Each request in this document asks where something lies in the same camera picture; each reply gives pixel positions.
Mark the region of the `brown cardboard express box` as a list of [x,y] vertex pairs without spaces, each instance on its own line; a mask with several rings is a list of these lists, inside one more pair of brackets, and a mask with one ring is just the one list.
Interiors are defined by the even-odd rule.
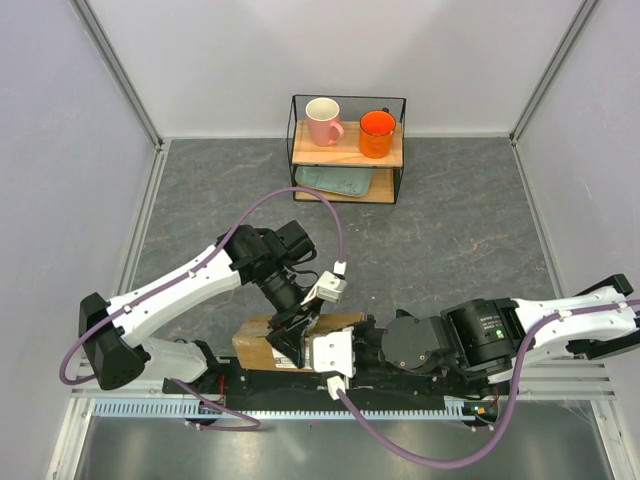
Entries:
[[303,368],[297,368],[294,363],[279,351],[275,350],[266,340],[269,326],[269,316],[253,316],[246,320],[234,334],[232,344],[242,368],[258,371],[297,371],[311,373],[309,339],[314,334],[328,334],[329,332],[350,327],[363,321],[365,314],[331,313],[321,314],[316,324],[308,331],[305,338],[305,363]]

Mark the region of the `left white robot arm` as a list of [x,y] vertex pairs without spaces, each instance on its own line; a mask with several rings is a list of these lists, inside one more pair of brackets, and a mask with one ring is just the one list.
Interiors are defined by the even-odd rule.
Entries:
[[219,382],[203,343],[173,344],[154,338],[169,321],[198,304],[252,283],[277,312],[278,325],[301,313],[306,288],[294,266],[316,257],[297,221],[277,230],[241,225],[219,237],[187,264],[156,281],[111,300],[93,293],[80,302],[78,333],[98,385],[115,390],[144,376],[177,377],[198,393]]

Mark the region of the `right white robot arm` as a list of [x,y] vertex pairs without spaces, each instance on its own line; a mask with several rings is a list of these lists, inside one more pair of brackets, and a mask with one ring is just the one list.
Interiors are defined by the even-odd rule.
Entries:
[[367,318],[354,330],[355,377],[421,376],[477,395],[511,377],[527,336],[526,366],[625,353],[639,345],[633,291],[615,274],[573,297],[474,299],[423,318],[399,309],[384,327]]

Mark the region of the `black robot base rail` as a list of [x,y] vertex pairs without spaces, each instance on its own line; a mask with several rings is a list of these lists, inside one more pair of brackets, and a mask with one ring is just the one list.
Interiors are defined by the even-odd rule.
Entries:
[[[200,378],[188,384],[199,394],[222,394],[224,404],[237,411],[343,411],[326,390],[324,373],[297,369],[246,370],[235,357],[223,357]],[[449,374],[409,373],[379,361],[358,361],[349,381],[348,396],[363,410],[436,410],[446,396],[472,401],[499,396],[510,390],[507,381],[463,381]]]

